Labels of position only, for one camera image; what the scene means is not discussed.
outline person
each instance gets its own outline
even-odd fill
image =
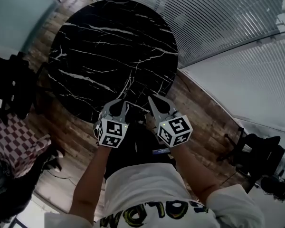
[[[264,217],[241,185],[221,188],[214,174],[184,145],[171,155],[200,202],[191,199],[181,175],[156,136],[135,119],[117,149],[99,146],[78,182],[68,214],[45,214],[46,228],[261,228]],[[94,212],[106,179],[104,217]]]

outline black object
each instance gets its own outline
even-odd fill
[[[44,64],[35,74],[29,69],[29,62],[23,60],[23,54],[11,55],[9,60],[0,58],[0,118],[7,124],[7,114],[14,112],[20,119],[24,119],[34,104],[37,113],[36,91],[51,91],[51,89],[37,86],[37,81]]]
[[[7,190],[0,194],[0,222],[21,213],[29,201],[44,169],[52,158],[53,147],[39,155],[27,174],[9,182]]]
[[[251,185],[246,189],[246,191],[249,191],[263,175],[272,176],[275,174],[285,149],[278,145],[281,140],[280,136],[262,139],[255,134],[249,134],[243,137],[244,129],[239,128],[239,130],[241,134],[237,144],[231,140],[228,134],[225,135],[234,146],[234,149],[225,155],[219,156],[217,161],[233,156],[230,164],[249,179]],[[251,152],[242,151],[245,144],[251,148]]]
[[[44,168],[44,170],[50,170],[50,169],[57,169],[59,170],[58,172],[61,172],[62,170],[62,167],[60,166],[59,162],[57,161],[57,158],[51,160],[51,161],[48,161]]]
[[[285,201],[285,179],[278,176],[264,177],[261,180],[261,188],[279,201]]]
[[[165,96],[178,65],[168,24],[130,0],[103,0],[72,15],[56,34],[48,59],[54,93],[73,115],[95,122],[117,98],[144,109]]]
[[[125,115],[125,122],[134,125],[136,128],[145,128],[147,124],[146,113],[137,111],[137,109],[128,104],[127,113]]]

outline chair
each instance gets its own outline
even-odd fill
[[[0,118],[0,160],[7,160],[14,178],[25,175],[36,158],[51,144],[50,135],[39,139],[15,114],[8,114],[8,124]]]
[[[0,118],[4,124],[7,124],[7,114],[11,112],[24,119],[32,104],[36,112],[40,113],[36,92],[51,91],[37,85],[43,66],[35,74],[29,69],[29,62],[22,58],[22,53],[17,56],[12,55],[9,60],[0,58],[0,99],[2,99]]]
[[[226,134],[225,137],[234,146],[234,149],[217,158],[217,161],[223,161],[233,156],[229,163],[236,167],[236,170],[248,178],[250,190],[256,181],[262,176],[272,176],[285,153],[285,149],[279,145],[280,136],[262,139],[255,134],[249,134],[243,137],[244,129],[241,131],[238,143],[235,144]],[[243,151],[244,146],[251,148],[250,152]]]

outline black office chair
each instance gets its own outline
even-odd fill
[[[37,113],[41,113],[37,106],[36,92],[51,91],[37,85],[43,65],[35,74],[29,69],[29,62],[23,60],[23,54],[10,56],[9,60],[0,58],[0,118],[7,124],[7,114],[14,112],[20,119],[24,119],[34,104]]]
[[[249,134],[243,137],[244,129],[241,131],[238,143],[235,144],[226,134],[225,137],[234,146],[234,149],[217,158],[217,161],[223,161],[230,157],[229,163],[236,167],[236,171],[248,178],[250,185],[246,191],[254,186],[262,176],[272,176],[285,153],[285,149],[279,145],[280,136],[275,136],[267,139],[262,139],[255,134]],[[251,148],[250,152],[243,151],[244,146]]]

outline white blind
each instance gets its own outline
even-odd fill
[[[285,34],[277,38],[252,42],[247,49],[233,49],[183,71],[233,117],[285,131]]]
[[[285,0],[134,0],[169,24],[179,50],[179,67],[283,28]]]

